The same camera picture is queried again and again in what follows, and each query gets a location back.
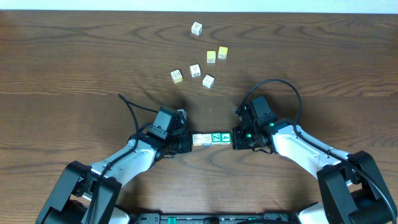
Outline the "yellow sided wooden block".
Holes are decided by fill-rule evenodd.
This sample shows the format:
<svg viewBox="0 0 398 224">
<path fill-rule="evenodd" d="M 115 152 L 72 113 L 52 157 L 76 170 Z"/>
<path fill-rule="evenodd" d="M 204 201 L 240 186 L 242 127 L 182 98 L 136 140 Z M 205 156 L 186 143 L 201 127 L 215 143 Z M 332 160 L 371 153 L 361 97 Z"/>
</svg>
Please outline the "yellow sided wooden block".
<svg viewBox="0 0 398 224">
<path fill-rule="evenodd" d="M 203 145 L 202 134 L 193 134 L 192 142 L 194 146 L 202 146 Z"/>
</svg>

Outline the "green number 4 block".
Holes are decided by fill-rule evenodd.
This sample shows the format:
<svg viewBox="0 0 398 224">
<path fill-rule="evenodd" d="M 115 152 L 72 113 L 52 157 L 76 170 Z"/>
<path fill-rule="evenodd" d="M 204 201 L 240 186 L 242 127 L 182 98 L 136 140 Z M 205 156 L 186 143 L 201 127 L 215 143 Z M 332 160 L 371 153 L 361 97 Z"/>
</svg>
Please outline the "green number 4 block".
<svg viewBox="0 0 398 224">
<path fill-rule="evenodd" d="M 221 133 L 221 143 L 222 144 L 231 144 L 231 134 L 230 133 Z"/>
</svg>

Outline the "green letter N block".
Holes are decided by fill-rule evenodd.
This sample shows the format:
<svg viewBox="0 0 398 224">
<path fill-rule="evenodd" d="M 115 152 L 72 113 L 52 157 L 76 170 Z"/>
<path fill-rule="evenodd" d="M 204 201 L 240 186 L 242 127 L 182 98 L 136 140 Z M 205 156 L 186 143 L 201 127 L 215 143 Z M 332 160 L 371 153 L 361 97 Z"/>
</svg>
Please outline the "green letter N block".
<svg viewBox="0 0 398 224">
<path fill-rule="evenodd" d="M 212 145 L 221 144 L 221 133 L 212 133 L 211 134 Z"/>
</svg>

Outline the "blue sided wooden block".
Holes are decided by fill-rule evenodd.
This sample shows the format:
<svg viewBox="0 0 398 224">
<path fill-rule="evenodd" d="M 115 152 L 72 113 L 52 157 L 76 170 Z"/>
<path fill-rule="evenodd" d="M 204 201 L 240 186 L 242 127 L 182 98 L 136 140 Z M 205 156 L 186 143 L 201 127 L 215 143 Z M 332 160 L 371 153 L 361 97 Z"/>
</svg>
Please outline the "blue sided wooden block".
<svg viewBox="0 0 398 224">
<path fill-rule="evenodd" d="M 212 135 L 211 134 L 202 134 L 201 140 L 202 140 L 203 146 L 211 146 L 212 145 Z"/>
</svg>

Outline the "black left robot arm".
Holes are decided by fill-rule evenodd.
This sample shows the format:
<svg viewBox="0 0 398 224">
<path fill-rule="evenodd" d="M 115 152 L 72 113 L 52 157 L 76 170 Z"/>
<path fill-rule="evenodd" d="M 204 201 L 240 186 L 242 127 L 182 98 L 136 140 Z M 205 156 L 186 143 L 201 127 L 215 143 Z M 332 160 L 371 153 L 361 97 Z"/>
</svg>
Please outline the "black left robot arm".
<svg viewBox="0 0 398 224">
<path fill-rule="evenodd" d="M 40 211 L 37 223 L 131 223 L 117 207 L 122 187 L 156 162 L 192 151 L 185 110 L 161 107 L 153 123 L 138 129 L 126 146 L 90 165 L 66 166 Z"/>
</svg>

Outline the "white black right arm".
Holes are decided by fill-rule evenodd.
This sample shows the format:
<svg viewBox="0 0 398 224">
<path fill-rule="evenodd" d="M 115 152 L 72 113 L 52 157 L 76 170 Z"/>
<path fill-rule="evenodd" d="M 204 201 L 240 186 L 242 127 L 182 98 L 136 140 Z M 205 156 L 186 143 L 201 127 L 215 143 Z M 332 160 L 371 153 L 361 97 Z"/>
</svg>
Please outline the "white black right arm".
<svg viewBox="0 0 398 224">
<path fill-rule="evenodd" d="M 297 212 L 300 223 L 396 223 L 397 207 L 373 159 L 350 154 L 307 134 L 287 119 L 233 129 L 235 150 L 268 147 L 314 176 L 322 202 Z"/>
</svg>

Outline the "wooden block letter B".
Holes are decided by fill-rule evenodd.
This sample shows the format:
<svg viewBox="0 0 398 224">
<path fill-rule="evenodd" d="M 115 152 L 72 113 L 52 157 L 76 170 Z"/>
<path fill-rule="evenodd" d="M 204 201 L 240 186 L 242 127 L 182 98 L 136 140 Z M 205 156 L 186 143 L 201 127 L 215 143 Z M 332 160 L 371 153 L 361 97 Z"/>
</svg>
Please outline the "wooden block letter B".
<svg viewBox="0 0 398 224">
<path fill-rule="evenodd" d="M 172 71 L 170 75 L 174 83 L 179 83 L 183 81 L 183 76 L 179 69 Z"/>
</svg>

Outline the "white wooden block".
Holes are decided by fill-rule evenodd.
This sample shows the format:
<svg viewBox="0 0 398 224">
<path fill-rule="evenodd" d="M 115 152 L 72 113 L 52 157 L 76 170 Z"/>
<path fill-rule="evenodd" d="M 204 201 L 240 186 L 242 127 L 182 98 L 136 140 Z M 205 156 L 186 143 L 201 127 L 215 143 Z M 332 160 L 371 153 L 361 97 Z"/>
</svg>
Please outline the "white wooden block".
<svg viewBox="0 0 398 224">
<path fill-rule="evenodd" d="M 214 82 L 215 82 L 215 78 L 212 77 L 211 75 L 207 74 L 202 81 L 202 85 L 207 88 L 211 88 L 213 86 Z"/>
</svg>

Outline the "wooden block letter W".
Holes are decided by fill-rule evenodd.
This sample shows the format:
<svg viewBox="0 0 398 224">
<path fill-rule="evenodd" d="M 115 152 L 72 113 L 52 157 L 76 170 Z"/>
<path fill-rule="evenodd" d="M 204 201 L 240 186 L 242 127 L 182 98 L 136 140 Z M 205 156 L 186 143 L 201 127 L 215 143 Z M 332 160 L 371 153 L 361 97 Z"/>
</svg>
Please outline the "wooden block letter W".
<svg viewBox="0 0 398 224">
<path fill-rule="evenodd" d="M 201 70 L 199 64 L 190 66 L 190 73 L 192 77 L 199 77 L 201 75 Z"/>
</svg>

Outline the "yellow top wooden block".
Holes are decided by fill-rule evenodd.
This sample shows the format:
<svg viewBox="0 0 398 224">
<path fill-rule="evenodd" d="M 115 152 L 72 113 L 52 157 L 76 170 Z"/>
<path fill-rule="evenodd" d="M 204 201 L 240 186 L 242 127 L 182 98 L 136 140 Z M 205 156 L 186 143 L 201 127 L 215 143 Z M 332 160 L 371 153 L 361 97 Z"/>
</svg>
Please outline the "yellow top wooden block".
<svg viewBox="0 0 398 224">
<path fill-rule="evenodd" d="M 207 51 L 206 52 L 206 62 L 207 63 L 215 63 L 216 62 L 216 52 L 215 51 Z"/>
</svg>

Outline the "wooden block number 3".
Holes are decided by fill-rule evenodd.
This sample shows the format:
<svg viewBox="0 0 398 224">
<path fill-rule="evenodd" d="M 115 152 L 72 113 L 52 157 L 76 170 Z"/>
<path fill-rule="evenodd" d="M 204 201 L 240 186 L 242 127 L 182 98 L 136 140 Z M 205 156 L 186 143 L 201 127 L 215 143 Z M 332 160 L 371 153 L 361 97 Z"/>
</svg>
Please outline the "wooden block number 3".
<svg viewBox="0 0 398 224">
<path fill-rule="evenodd" d="M 192 34 L 200 35 L 202 30 L 203 30 L 203 25 L 201 23 L 198 23 L 198 22 L 193 23 L 193 25 L 191 27 Z"/>
</svg>

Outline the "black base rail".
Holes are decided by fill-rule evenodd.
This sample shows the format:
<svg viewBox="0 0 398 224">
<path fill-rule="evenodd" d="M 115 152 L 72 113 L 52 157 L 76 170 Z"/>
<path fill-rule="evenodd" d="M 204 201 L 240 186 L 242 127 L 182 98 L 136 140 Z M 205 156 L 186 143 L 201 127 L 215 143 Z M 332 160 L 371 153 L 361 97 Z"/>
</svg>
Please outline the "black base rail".
<svg viewBox="0 0 398 224">
<path fill-rule="evenodd" d="M 298 216 L 287 212 L 268 212 L 252 214 L 133 214 L 129 223 L 140 224 L 179 224 L 179 223 L 242 223 L 249 220 L 259 220 L 260 223 L 300 223 Z"/>
</svg>

